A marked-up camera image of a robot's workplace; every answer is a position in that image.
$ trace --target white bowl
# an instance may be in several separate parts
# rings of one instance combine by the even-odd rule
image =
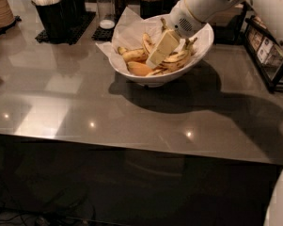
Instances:
[[[157,16],[155,17],[155,19],[158,19],[160,21],[160,17],[161,16]],[[148,86],[151,88],[160,87],[163,84],[175,80],[190,71],[192,67],[195,66],[204,56],[206,56],[206,54],[211,49],[214,40],[214,33],[212,27],[209,24],[206,24],[193,37],[197,37],[197,41],[194,44],[196,53],[191,56],[190,60],[183,68],[173,73],[147,77],[133,75],[127,70],[127,66],[122,56],[119,55],[115,50],[113,50],[113,52],[111,53],[109,61],[114,70],[125,76],[127,79],[134,81],[135,83],[140,84],[142,86]]]

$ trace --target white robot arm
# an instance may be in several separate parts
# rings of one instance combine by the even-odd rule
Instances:
[[[190,38],[215,13],[242,1],[255,10],[283,49],[283,0],[180,0],[166,19],[170,30],[157,42],[147,64],[157,66],[179,45],[180,39]]]

